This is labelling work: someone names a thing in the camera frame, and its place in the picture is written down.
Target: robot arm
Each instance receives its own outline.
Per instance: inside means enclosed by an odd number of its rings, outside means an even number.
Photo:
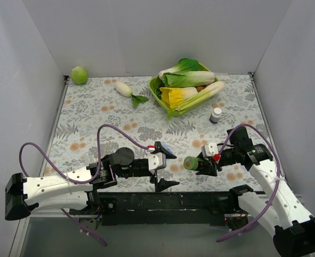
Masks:
[[[5,219],[19,220],[32,211],[73,208],[84,214],[94,213],[102,203],[97,190],[117,185],[117,177],[150,177],[155,191],[161,192],[179,182],[157,178],[157,170],[166,167],[166,159],[176,158],[161,142],[149,146],[148,158],[135,159],[131,149],[123,147],[101,159],[99,175],[92,182],[76,184],[60,175],[32,178],[22,173],[12,175],[5,188]],[[90,180],[98,163],[66,173],[69,179]]]
[[[279,180],[279,188],[272,202],[274,209],[269,208],[258,222],[273,237],[282,257],[315,252],[315,218],[298,201],[286,181],[277,177],[276,165],[269,150],[262,144],[253,145],[245,127],[238,128],[232,134],[230,143],[232,147],[223,150],[221,156],[218,155],[217,144],[203,146],[196,158],[185,159],[185,168],[196,170],[197,175],[217,176],[222,167],[240,163],[259,182],[269,198]],[[242,190],[240,186],[231,189],[227,204],[256,217],[266,204],[252,191],[247,185]]]

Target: green lettuce ball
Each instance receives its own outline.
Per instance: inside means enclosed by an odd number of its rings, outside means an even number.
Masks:
[[[71,78],[75,84],[84,84],[87,81],[88,75],[83,67],[75,67],[72,69]]]

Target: white wall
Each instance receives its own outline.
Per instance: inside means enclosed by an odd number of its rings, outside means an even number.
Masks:
[[[23,0],[69,74],[155,75],[180,58],[255,71],[291,0]]]
[[[45,149],[63,77],[21,0],[0,0],[0,256],[7,256],[18,222],[4,219],[4,188],[20,172],[18,151],[26,141]],[[42,158],[25,151],[37,175]]]
[[[256,84],[288,181],[315,216],[315,0],[293,0]]]

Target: bok choy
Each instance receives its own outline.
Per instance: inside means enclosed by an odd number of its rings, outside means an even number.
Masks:
[[[166,102],[172,110],[175,110],[181,103],[194,97],[198,93],[195,87],[161,87],[160,90],[162,91],[162,100]]]
[[[216,75],[210,71],[183,71],[164,73],[162,81],[165,87],[198,87],[213,83]]]
[[[204,90],[197,93],[194,97],[182,102],[177,108],[177,111],[182,111],[188,109],[202,101],[209,99],[218,92],[222,91],[225,88],[225,83],[222,81],[217,81],[208,85]]]
[[[158,73],[158,76],[160,79],[162,79],[162,76],[164,73],[174,73],[174,72],[180,72],[180,71],[198,71],[199,70],[199,62],[194,59],[181,59],[179,60],[179,63],[175,65],[174,67],[171,67],[167,70],[160,71]]]

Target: white bottle cap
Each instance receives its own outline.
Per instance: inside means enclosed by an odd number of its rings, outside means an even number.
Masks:
[[[221,113],[222,113],[222,110],[217,107],[212,111],[212,116],[215,118],[220,118]]]

